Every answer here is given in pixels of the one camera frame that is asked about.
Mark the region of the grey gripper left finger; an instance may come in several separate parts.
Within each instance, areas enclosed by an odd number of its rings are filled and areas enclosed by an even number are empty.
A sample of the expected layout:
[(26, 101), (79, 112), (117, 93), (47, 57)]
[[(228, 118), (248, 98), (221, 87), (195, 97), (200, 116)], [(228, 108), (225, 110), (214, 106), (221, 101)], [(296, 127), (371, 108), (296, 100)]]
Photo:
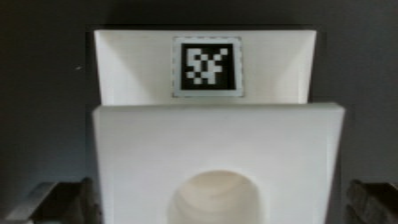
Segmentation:
[(92, 179), (38, 183), (3, 218), (3, 224), (101, 224)]

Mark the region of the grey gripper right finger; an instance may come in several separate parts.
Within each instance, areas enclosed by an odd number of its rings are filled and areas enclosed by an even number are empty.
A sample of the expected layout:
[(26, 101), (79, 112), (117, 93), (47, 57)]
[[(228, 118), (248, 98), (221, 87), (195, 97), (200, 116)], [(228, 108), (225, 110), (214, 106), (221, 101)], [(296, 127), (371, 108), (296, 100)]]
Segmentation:
[(349, 182), (344, 224), (398, 224), (398, 183)]

